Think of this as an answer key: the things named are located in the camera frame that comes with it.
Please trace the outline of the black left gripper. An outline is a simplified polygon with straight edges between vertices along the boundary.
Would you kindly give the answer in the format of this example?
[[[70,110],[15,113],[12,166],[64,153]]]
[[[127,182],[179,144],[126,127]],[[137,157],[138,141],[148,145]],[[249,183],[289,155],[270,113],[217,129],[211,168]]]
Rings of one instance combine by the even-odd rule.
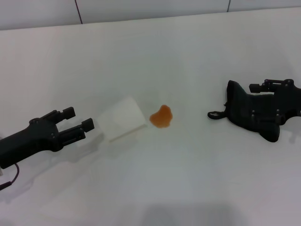
[[[78,126],[58,132],[56,124],[73,117],[73,107],[62,111],[53,110],[39,119],[31,120],[27,128],[2,139],[0,167],[6,169],[41,151],[59,151],[59,143],[69,145],[85,139],[85,133],[95,128],[92,118]]]

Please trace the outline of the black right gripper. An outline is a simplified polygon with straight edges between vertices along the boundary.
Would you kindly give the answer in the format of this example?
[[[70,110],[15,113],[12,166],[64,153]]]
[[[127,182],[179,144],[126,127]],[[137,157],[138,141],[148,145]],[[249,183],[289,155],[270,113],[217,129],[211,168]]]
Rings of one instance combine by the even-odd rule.
[[[252,123],[286,123],[292,117],[301,116],[301,89],[294,85],[292,79],[269,80],[262,84],[250,84],[251,93],[273,92],[274,111],[257,111],[251,109]]]

